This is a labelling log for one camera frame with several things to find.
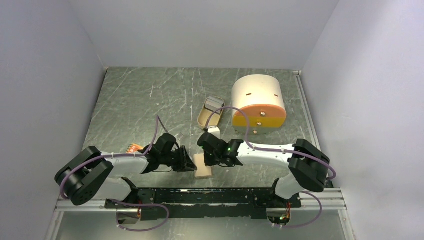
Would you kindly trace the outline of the tan card holder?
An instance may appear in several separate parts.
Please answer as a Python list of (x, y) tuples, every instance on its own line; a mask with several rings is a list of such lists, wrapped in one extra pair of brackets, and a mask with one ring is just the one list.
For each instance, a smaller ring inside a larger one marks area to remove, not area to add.
[(194, 154), (193, 163), (197, 167), (197, 170), (194, 171), (195, 179), (207, 179), (213, 176), (212, 168), (205, 164), (205, 156), (203, 153)]

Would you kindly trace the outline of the tan oval tray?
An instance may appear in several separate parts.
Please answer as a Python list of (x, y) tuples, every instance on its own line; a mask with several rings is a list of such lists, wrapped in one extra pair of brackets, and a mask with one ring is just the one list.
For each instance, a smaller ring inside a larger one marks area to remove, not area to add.
[(210, 120), (209, 120), (207, 126), (208, 127), (209, 126), (217, 126), (218, 123), (221, 120), (223, 110), (221, 109), (221, 110), (215, 112), (214, 114), (212, 114), (213, 111), (210, 111), (208, 109), (205, 109), (204, 105), (205, 105), (205, 102), (204, 102), (203, 106), (201, 107), (200, 112), (199, 112), (199, 115), (198, 115), (198, 118), (197, 118), (197, 124), (198, 124), (198, 126), (201, 129), (204, 129), (205, 128), (205, 125), (206, 125), (206, 123), (207, 123), (207, 121), (209, 119), (209, 117), (210, 117)]

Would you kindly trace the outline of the grey credit card stack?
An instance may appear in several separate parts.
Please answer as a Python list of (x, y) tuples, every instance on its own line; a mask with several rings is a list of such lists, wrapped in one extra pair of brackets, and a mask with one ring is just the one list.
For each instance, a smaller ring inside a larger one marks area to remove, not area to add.
[(217, 109), (222, 108), (224, 105), (225, 101), (222, 98), (209, 96), (204, 103), (204, 108), (214, 112)]

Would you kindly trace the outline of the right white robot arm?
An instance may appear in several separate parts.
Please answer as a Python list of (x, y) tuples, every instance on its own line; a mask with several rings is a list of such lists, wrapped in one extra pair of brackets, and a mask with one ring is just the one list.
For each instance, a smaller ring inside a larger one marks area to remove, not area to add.
[(273, 183), (269, 199), (275, 207), (282, 207), (291, 197), (304, 190), (321, 193), (325, 189), (330, 160), (305, 139), (297, 139), (294, 144), (266, 145), (241, 139), (226, 142), (205, 132), (197, 145), (203, 150), (204, 162), (208, 167), (267, 165), (288, 169), (290, 173), (287, 176)]

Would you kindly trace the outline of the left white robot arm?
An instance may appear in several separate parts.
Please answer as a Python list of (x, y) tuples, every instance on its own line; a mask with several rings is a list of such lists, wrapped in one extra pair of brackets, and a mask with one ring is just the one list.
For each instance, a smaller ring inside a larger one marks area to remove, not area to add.
[(132, 208), (142, 201), (128, 175), (148, 174), (161, 165), (177, 173), (197, 170), (185, 146), (178, 145), (173, 135), (164, 133), (155, 143), (136, 152), (104, 153), (89, 146), (59, 170), (54, 180), (62, 198), (75, 206), (92, 199), (108, 199)]

